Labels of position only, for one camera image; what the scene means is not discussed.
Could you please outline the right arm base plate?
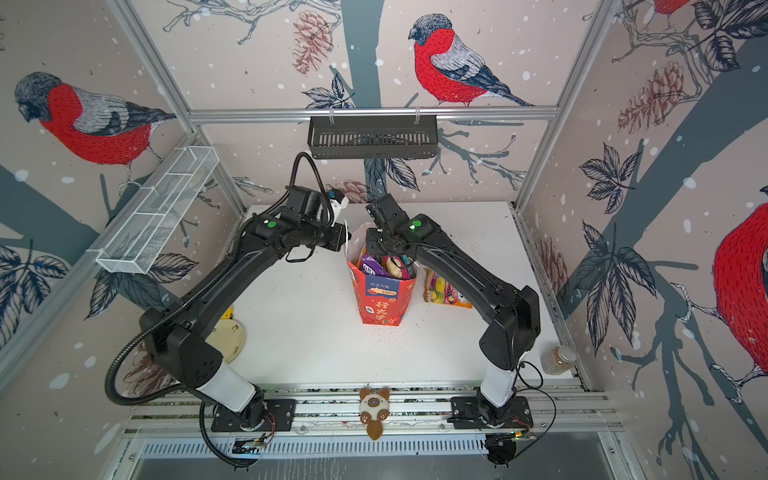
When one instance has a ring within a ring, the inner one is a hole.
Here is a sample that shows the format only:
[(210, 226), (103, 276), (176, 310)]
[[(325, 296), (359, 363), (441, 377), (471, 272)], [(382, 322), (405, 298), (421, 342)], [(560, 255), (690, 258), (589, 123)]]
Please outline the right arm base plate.
[(520, 395), (513, 396), (501, 407), (494, 406), (480, 393), (475, 397), (452, 397), (450, 403), (451, 415), (447, 422), (455, 429), (533, 428), (528, 400)]

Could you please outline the orange Fox's candy bag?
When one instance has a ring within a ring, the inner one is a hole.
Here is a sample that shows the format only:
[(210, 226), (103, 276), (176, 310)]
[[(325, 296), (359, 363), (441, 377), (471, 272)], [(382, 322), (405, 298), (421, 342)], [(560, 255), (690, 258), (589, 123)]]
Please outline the orange Fox's candy bag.
[(451, 283), (435, 271), (426, 269), (423, 298), (427, 303), (472, 309), (472, 304)]

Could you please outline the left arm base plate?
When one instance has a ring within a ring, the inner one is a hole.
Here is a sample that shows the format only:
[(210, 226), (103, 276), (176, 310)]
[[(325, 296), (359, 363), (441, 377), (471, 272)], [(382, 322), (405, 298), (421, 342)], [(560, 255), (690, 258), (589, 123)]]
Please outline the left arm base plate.
[(296, 406), (295, 399), (287, 398), (255, 400), (241, 412), (217, 405), (211, 430), (215, 433), (288, 432), (292, 427)]

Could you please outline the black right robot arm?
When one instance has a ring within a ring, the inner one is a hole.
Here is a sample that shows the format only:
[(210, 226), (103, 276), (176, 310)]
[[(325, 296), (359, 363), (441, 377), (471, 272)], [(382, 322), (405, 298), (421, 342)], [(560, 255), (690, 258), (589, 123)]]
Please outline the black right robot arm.
[(366, 210), (384, 252), (403, 254), (442, 276), (487, 323), (479, 340), (488, 360), (480, 394), (494, 408), (505, 406), (513, 397), (520, 360), (541, 333), (536, 291), (495, 276), (462, 251), (437, 222), (424, 214), (409, 217), (390, 194), (367, 204)]

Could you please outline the purple Fox's candy bag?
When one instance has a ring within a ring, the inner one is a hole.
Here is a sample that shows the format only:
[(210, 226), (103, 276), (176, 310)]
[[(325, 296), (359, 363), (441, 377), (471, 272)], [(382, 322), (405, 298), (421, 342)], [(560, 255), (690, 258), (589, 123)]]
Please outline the purple Fox's candy bag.
[(389, 271), (374, 257), (367, 253), (362, 255), (358, 268), (367, 276), (392, 278), (392, 275), (389, 273)]

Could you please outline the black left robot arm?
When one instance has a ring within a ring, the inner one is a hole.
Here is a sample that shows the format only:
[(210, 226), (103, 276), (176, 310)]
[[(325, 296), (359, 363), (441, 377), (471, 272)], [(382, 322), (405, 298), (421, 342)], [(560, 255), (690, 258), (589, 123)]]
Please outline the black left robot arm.
[(263, 391), (227, 364), (207, 339), (250, 284), (294, 248), (340, 251), (349, 236), (336, 219), (348, 203), (339, 189), (289, 188), (283, 205), (243, 224), (231, 253), (198, 286), (169, 309), (146, 312), (141, 341), (153, 364), (176, 382), (137, 401), (185, 390), (245, 422), (260, 422), (266, 411)]

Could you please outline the red paper gift bag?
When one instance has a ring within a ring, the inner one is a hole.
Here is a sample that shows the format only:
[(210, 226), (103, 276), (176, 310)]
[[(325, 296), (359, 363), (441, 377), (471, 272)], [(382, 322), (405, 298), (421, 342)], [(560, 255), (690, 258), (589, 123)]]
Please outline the red paper gift bag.
[(405, 278), (367, 276), (361, 272), (358, 266), (362, 255), (368, 254), (366, 234), (369, 229), (376, 233), (371, 222), (358, 227), (344, 249), (359, 314), (366, 325), (397, 327), (412, 298), (415, 272), (408, 273)]

